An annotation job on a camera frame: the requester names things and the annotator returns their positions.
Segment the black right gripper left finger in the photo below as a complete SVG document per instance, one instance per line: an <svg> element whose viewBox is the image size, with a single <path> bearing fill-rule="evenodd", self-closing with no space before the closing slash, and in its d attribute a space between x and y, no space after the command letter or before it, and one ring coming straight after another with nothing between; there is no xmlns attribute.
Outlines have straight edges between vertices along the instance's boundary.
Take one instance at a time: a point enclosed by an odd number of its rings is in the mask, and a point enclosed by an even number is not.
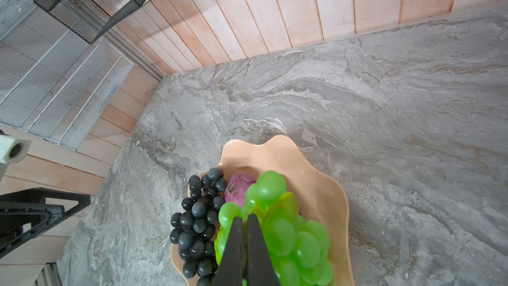
<svg viewBox="0 0 508 286"><path fill-rule="evenodd" d="M243 220L236 217L232 222L221 264L211 285L242 286L245 265L246 243L244 242Z"/></svg>

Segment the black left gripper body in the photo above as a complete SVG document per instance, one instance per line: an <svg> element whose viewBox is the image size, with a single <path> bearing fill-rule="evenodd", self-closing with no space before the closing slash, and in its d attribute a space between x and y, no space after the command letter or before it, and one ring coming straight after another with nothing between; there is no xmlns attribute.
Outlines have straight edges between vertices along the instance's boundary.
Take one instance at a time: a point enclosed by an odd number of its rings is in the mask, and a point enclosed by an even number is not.
<svg viewBox="0 0 508 286"><path fill-rule="evenodd" d="M47 199L74 201L77 205L65 210L63 205L47 203ZM79 213L90 203L90 195L42 187L2 195L1 257Z"/></svg>

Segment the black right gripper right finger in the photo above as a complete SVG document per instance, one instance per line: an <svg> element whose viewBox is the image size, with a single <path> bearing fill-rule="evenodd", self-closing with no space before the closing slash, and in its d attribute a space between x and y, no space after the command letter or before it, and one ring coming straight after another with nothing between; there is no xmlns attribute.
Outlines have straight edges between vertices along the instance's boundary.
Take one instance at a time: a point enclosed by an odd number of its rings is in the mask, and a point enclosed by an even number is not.
<svg viewBox="0 0 508 286"><path fill-rule="evenodd" d="M247 285L280 286L265 243L261 225L256 214L247 218Z"/></svg>

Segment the green grape bunch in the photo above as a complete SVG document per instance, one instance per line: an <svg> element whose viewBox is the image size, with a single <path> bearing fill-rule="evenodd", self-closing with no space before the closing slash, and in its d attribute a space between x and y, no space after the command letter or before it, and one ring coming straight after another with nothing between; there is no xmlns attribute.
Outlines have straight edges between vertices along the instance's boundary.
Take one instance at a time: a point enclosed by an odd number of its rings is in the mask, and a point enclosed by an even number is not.
<svg viewBox="0 0 508 286"><path fill-rule="evenodd" d="M222 205L220 230L214 243L218 250L218 267L236 217L243 220L247 263L247 218L254 213L259 219L280 285L330 285L333 281L328 259L331 240L325 226L315 220L306 220L300 214L298 200L289 192L280 173L264 172L256 180L247 190L246 203L241 209L232 202ZM247 285L246 265L243 285Z"/></svg>

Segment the dark purple grape bunch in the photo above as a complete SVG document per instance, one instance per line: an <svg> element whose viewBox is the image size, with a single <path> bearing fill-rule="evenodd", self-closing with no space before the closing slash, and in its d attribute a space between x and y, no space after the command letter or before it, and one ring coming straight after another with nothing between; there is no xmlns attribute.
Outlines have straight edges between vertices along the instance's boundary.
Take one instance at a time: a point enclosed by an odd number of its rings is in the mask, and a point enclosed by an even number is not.
<svg viewBox="0 0 508 286"><path fill-rule="evenodd" d="M188 196L181 201L183 210L170 218L171 259L189 285L211 285L216 275L218 250L214 239L226 184L219 168L190 176Z"/></svg>

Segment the purple fake fig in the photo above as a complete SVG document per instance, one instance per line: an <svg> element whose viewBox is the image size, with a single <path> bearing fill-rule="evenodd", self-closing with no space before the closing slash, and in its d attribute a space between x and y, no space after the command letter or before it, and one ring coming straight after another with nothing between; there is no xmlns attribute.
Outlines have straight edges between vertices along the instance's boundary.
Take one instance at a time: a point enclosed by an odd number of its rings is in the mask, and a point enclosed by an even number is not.
<svg viewBox="0 0 508 286"><path fill-rule="evenodd" d="M248 173L234 173L227 182L224 201L235 203L241 209L246 203L247 190L256 182L257 180Z"/></svg>

